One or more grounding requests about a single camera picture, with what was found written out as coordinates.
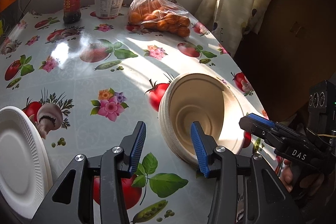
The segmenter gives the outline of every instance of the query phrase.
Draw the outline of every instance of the blue rubber tip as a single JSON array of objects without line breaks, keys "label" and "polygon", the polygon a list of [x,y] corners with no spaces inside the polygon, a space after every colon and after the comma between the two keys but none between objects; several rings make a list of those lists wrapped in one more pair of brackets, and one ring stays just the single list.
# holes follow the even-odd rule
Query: blue rubber tip
[{"label": "blue rubber tip", "polygon": [[133,145],[133,149],[130,153],[129,168],[128,171],[133,175],[138,168],[140,161],[142,148],[146,139],[146,124],[142,122],[142,125],[139,129],[138,135]]},{"label": "blue rubber tip", "polygon": [[250,118],[252,118],[252,119],[254,119],[254,120],[256,120],[256,121],[258,121],[258,122],[261,122],[261,123],[263,123],[263,124],[265,124],[265,125],[267,125],[269,127],[275,128],[275,123],[274,122],[272,122],[270,120],[267,120],[267,119],[265,119],[263,117],[260,117],[260,116],[254,114],[254,113],[250,113],[247,116],[250,117]]},{"label": "blue rubber tip", "polygon": [[198,129],[194,122],[191,124],[190,135],[191,135],[191,140],[193,142],[194,149],[196,152],[199,169],[204,174],[204,176],[207,178],[210,173],[210,169],[208,166],[208,155],[205,151],[203,142],[201,140]]}]

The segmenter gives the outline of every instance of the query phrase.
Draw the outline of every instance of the stack of plates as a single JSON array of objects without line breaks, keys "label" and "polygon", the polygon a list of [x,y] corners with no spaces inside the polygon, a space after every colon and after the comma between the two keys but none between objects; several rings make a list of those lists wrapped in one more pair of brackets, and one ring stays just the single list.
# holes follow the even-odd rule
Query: stack of plates
[{"label": "stack of plates", "polygon": [[8,205],[32,219],[53,185],[48,156],[35,126],[22,110],[0,110],[0,192]]}]

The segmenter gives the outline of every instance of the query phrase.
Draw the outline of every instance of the glass jar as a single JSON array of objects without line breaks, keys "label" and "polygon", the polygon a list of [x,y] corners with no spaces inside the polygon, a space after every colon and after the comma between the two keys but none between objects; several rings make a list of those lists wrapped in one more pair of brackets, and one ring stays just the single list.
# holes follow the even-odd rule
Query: glass jar
[{"label": "glass jar", "polygon": [[63,21],[72,24],[81,19],[81,0],[63,0]]}]

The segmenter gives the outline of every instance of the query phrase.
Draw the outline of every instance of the red jar label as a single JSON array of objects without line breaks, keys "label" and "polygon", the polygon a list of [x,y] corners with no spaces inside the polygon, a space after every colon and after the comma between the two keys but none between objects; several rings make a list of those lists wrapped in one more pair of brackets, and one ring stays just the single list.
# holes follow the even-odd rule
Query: red jar label
[{"label": "red jar label", "polygon": [[80,9],[80,0],[63,0],[63,10],[65,13],[75,12]]}]

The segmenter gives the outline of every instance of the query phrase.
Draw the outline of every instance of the white plastic container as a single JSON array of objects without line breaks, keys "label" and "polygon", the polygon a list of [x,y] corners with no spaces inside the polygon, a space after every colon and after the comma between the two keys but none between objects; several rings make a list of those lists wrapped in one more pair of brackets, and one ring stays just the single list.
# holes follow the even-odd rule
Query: white plastic container
[{"label": "white plastic container", "polygon": [[124,0],[94,0],[96,17],[103,19],[117,17],[123,1]]}]

